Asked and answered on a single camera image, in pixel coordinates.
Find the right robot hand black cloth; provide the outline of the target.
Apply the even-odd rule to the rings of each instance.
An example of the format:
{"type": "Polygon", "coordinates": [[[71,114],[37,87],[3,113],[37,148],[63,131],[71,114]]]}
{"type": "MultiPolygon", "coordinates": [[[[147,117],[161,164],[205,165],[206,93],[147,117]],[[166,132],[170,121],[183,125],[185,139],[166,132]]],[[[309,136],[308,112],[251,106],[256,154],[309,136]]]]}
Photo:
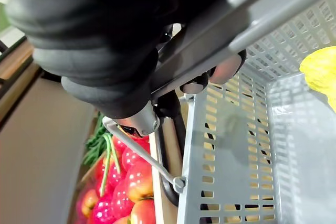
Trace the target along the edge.
{"type": "Polygon", "coordinates": [[[9,21],[34,61],[128,133],[154,132],[180,112],[175,89],[225,82],[246,59],[227,48],[258,0],[9,0],[9,21]]]}

